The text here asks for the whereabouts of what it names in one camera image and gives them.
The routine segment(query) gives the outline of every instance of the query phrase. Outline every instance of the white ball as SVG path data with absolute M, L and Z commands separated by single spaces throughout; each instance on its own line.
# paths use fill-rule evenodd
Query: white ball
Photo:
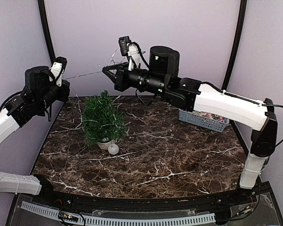
M 116 144 L 113 144 L 108 147 L 108 151 L 110 154 L 117 154 L 119 151 L 119 147 Z

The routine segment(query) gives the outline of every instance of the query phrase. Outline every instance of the white pot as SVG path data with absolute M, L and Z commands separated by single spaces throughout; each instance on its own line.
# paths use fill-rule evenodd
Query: white pot
M 106 143 L 97 142 L 97 144 L 100 147 L 100 149 L 108 150 L 109 146 L 112 146 L 113 144 L 115 144 L 115 140 L 110 140 L 110 141 L 108 141 Z

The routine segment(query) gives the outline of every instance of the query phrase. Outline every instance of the white wall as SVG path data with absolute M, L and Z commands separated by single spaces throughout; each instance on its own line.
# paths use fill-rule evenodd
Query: white wall
M 0 105 L 23 89 L 26 69 L 50 65 L 36 0 L 0 0 Z M 29 174 L 50 123 L 36 117 L 0 146 L 0 170 Z M 0 226 L 5 225 L 12 194 L 0 194 Z
M 248 1 L 245 25 L 230 92 L 283 105 L 283 1 Z M 283 138 L 283 110 L 275 110 Z M 250 145 L 251 130 L 240 125 Z M 262 179 L 269 180 L 283 214 L 283 144 L 272 155 Z
M 151 46 L 169 46 L 181 54 L 179 76 L 222 84 L 233 45 L 239 0 L 46 2 L 56 53 L 69 60 L 66 77 L 101 70 L 98 64 L 110 61 L 118 38 L 129 35 L 146 51 L 146 60 Z M 102 73 L 70 81 L 80 96 L 103 89 L 118 94 Z

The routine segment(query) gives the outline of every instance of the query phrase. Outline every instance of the artificial plant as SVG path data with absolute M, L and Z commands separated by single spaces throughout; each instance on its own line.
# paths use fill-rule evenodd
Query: artificial plant
M 124 117 L 112 105 L 108 91 L 86 100 L 83 127 L 88 145 L 119 139 L 124 133 Z

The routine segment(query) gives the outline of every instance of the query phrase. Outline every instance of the blue-gray storage basket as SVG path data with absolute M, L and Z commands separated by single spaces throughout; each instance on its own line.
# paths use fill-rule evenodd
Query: blue-gray storage basket
M 195 115 L 192 112 L 186 112 L 181 109 L 179 109 L 179 120 L 217 132 L 222 132 L 229 123 L 227 118 L 224 118 L 225 122 L 221 122 L 215 119 L 208 119 L 200 115 Z

